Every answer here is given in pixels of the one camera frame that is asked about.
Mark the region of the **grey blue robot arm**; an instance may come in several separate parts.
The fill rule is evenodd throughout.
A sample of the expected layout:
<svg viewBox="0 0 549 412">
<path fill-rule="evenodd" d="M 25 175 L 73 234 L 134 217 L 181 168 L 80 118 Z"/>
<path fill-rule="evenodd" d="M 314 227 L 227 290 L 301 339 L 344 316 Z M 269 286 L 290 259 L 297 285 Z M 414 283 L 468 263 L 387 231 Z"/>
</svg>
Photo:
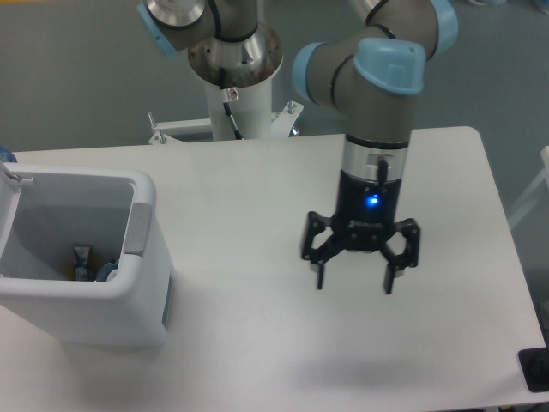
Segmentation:
<svg viewBox="0 0 549 412">
<path fill-rule="evenodd" d="M 364 28 L 330 45 L 303 47 L 293 60 L 296 91 L 347 117 L 335 212 L 310 212 L 301 257 L 319 276 L 342 251 L 380 252 L 383 287 L 419 262 L 421 231 L 395 218 L 425 64 L 458 34 L 447 1 L 358 1 Z M 271 99 L 253 98 L 282 63 L 281 41 L 259 17 L 256 1 L 142 1 L 137 12 L 165 54 L 187 52 L 206 84 L 216 140 L 274 135 Z"/>
</svg>

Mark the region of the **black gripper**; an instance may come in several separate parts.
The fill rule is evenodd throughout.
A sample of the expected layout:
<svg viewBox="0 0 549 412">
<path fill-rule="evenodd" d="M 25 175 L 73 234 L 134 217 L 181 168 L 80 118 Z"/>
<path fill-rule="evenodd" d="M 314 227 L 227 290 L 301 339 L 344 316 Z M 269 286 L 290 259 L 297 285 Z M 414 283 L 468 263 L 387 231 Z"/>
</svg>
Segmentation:
<svg viewBox="0 0 549 412">
<path fill-rule="evenodd" d="M 325 264 L 341 251 L 380 251 L 387 261 L 383 290 L 391 294 L 395 279 L 407 267 L 419 264 L 421 229 L 407 218 L 395 223 L 401 191 L 399 179 L 379 184 L 341 172 L 335 213 L 331 217 L 309 211 L 301 240 L 301 258 L 317 273 L 317 290 L 323 289 Z M 315 246 L 315 238 L 328 229 L 332 234 Z M 386 243 L 395 232 L 405 239 L 404 250 L 395 254 Z"/>
</svg>

